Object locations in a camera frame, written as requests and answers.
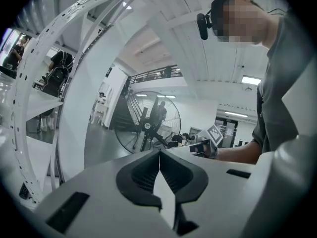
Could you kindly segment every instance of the gray floor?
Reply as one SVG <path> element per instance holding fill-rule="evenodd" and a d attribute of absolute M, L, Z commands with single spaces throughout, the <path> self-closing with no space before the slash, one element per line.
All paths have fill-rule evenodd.
<path fill-rule="evenodd" d="M 27 121 L 27 136 L 52 144 L 54 131 L 35 133 L 38 119 Z M 89 124 L 86 135 L 84 167 L 90 167 L 109 160 L 121 158 L 131 153 L 125 150 L 112 130 L 107 130 L 98 124 Z"/>
<path fill-rule="evenodd" d="M 90 167 L 131 153 L 125 150 L 112 130 L 89 124 L 85 143 L 84 167 Z"/>
<path fill-rule="evenodd" d="M 52 144 L 54 138 L 54 130 L 48 129 L 47 132 L 41 131 L 40 133 L 36 133 L 38 120 L 39 119 L 37 117 L 34 117 L 26 122 L 26 135 L 39 141 Z"/>

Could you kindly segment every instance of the ceiling light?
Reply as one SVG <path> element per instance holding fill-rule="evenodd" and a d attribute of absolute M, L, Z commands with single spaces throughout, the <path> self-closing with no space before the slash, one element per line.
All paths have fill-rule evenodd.
<path fill-rule="evenodd" d="M 158 95 L 159 98 L 176 98 L 174 95 Z"/>
<path fill-rule="evenodd" d="M 261 82 L 259 78 L 243 76 L 241 83 L 258 85 Z"/>
<path fill-rule="evenodd" d="M 125 7 L 127 5 L 126 2 L 123 2 L 122 4 L 123 4 L 123 7 Z"/>
<path fill-rule="evenodd" d="M 237 113 L 232 113 L 232 112 L 228 112 L 228 111 L 226 111 L 225 113 L 226 113 L 226 114 L 229 114 L 229 115 L 239 116 L 239 117 L 248 117 L 248 116 L 246 116 L 246 115 L 237 114 Z"/>

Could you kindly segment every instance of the white curved frame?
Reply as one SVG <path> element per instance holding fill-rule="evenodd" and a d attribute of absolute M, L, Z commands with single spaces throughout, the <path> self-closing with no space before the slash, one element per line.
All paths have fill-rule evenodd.
<path fill-rule="evenodd" d="M 35 203 L 43 199 L 43 192 L 36 180 L 26 142 L 26 114 L 33 81 L 45 55 L 67 26 L 106 1 L 108 0 L 79 0 L 63 11 L 42 31 L 37 42 L 31 44 L 24 55 L 26 59 L 19 65 L 15 99 L 11 108 L 11 140 L 21 173 L 25 178 L 25 185 Z"/>

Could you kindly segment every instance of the person in black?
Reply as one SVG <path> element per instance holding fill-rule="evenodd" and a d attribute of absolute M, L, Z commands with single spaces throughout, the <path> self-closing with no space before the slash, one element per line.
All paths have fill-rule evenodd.
<path fill-rule="evenodd" d="M 11 69 L 16 70 L 18 67 L 19 62 L 22 59 L 23 53 L 24 53 L 24 44 L 27 42 L 27 38 L 23 37 L 19 44 L 16 44 L 11 49 L 9 55 L 4 59 L 3 66 L 6 68 L 10 68 L 10 65 L 12 66 Z"/>
<path fill-rule="evenodd" d="M 65 66 L 68 70 L 68 73 L 71 72 L 73 69 L 73 57 L 71 54 L 64 52 L 64 51 L 58 51 L 55 56 L 51 58 L 51 64 L 49 65 L 49 71 L 53 70 L 56 67 L 59 66 Z"/>
<path fill-rule="evenodd" d="M 165 78 L 170 78 L 172 76 L 172 67 L 167 66 L 166 69 L 164 70 L 164 75 Z"/>
<path fill-rule="evenodd" d="M 129 86 L 130 86 L 130 77 L 128 77 L 127 80 L 125 81 L 125 84 L 121 92 L 122 96 L 126 96 L 128 94 Z"/>
<path fill-rule="evenodd" d="M 66 82 L 69 73 L 73 68 L 73 57 L 67 52 L 59 51 L 55 56 L 51 58 L 51 64 L 49 65 L 49 74 L 47 77 L 43 77 L 45 85 L 42 88 L 44 93 L 58 96 L 62 85 Z M 54 129 L 54 109 L 48 110 L 41 114 L 41 130 L 47 131 L 47 126 Z"/>
<path fill-rule="evenodd" d="M 156 119 L 155 119 L 155 129 L 154 131 L 157 132 L 162 125 L 162 121 L 165 120 L 167 115 L 167 111 L 165 108 L 165 101 L 162 101 L 160 105 L 158 106 L 157 112 L 156 112 Z"/>
<path fill-rule="evenodd" d="M 188 133 L 183 133 L 181 135 L 174 135 L 171 139 L 171 141 L 167 144 L 168 149 L 172 147 L 178 147 L 178 146 L 183 146 L 182 142 L 183 140 L 186 140 L 185 144 L 191 140 L 190 136 Z"/>

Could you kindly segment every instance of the black slot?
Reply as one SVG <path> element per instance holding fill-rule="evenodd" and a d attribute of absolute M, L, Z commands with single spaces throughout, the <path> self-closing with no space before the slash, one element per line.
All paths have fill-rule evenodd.
<path fill-rule="evenodd" d="M 26 200 L 26 199 L 28 199 L 29 194 L 30 194 L 30 193 L 29 193 L 29 190 L 28 190 L 27 187 L 25 186 L 25 183 L 23 183 L 23 184 L 22 184 L 22 187 L 21 187 L 21 189 L 20 189 L 19 196 L 20 196 L 22 199 Z"/>
<path fill-rule="evenodd" d="M 46 223 L 56 231 L 65 233 L 88 198 L 89 195 L 85 193 L 75 192 L 48 218 Z"/>
<path fill-rule="evenodd" d="M 246 179 L 248 179 L 251 175 L 251 173 L 243 172 L 243 171 L 239 171 L 239 170 L 235 170 L 235 169 L 229 169 L 226 173 L 233 175 L 233 176 L 246 178 Z"/>

